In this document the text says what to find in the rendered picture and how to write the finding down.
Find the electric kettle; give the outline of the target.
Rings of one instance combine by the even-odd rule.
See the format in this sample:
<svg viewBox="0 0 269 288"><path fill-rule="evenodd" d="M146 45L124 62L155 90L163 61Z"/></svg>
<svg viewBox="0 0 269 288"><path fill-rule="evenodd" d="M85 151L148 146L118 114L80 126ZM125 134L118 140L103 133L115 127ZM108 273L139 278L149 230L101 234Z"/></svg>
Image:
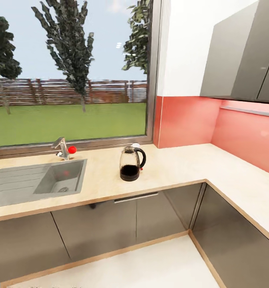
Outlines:
<svg viewBox="0 0 269 288"><path fill-rule="evenodd" d="M140 158L137 152L143 155L143 161L140 164ZM139 178L140 170L145 165L146 155L141 148L125 147L120 156L120 178L124 181L135 181Z"/></svg>

